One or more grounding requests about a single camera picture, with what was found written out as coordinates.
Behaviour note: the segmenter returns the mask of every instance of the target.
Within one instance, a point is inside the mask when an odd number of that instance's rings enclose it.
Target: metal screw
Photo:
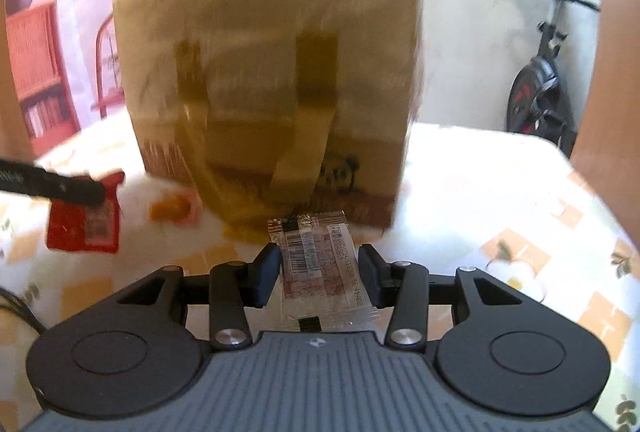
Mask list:
[[[396,329],[391,333],[391,340],[401,346],[412,346],[422,339],[422,333],[415,329]]]
[[[246,340],[246,334],[240,329],[222,329],[214,338],[224,346],[237,346]]]

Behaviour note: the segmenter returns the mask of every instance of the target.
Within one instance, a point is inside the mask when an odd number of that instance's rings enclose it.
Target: red chair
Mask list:
[[[102,76],[103,66],[106,66],[105,76]],[[100,110],[100,118],[104,119],[107,116],[108,107],[125,103],[120,80],[120,62],[113,27],[113,13],[100,24],[98,36],[95,39],[95,73],[98,101],[91,106],[91,110]]]

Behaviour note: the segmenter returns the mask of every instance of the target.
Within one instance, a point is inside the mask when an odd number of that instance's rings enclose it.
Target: white wall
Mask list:
[[[552,0],[424,0],[426,87],[418,119],[504,129],[511,85],[537,52],[536,26],[547,19],[551,5]],[[559,66],[579,122],[591,81],[598,14],[572,4],[559,25],[569,32]]]

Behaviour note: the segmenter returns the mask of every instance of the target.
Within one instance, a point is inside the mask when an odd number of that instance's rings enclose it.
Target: tablecloth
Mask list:
[[[48,250],[49,202],[0,194],[0,285],[23,297],[46,326],[162,266],[204,274],[228,260],[251,261],[260,250],[225,238],[223,223],[206,210],[192,227],[147,220],[149,203],[180,187],[144,173],[126,110],[85,129],[40,164],[65,174],[100,177],[122,168],[127,175],[118,192],[117,255]],[[441,274],[476,266],[591,330],[613,362],[595,412],[621,432],[636,430],[635,411],[630,417],[616,410],[623,401],[640,401],[640,256],[602,200],[551,144],[414,125],[393,227],[350,229],[356,245],[373,243],[389,262],[410,260]],[[383,313],[381,330],[385,322]],[[430,338],[450,326],[449,308],[434,307]],[[190,310],[187,327],[207,338],[205,307]],[[40,411],[24,370],[34,338],[28,326],[0,312],[0,422],[8,432]]]

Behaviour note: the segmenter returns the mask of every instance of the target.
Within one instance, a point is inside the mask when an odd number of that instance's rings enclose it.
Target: panda logo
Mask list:
[[[324,155],[316,186],[341,192],[353,192],[356,172],[359,168],[356,157],[342,157],[328,152]]]

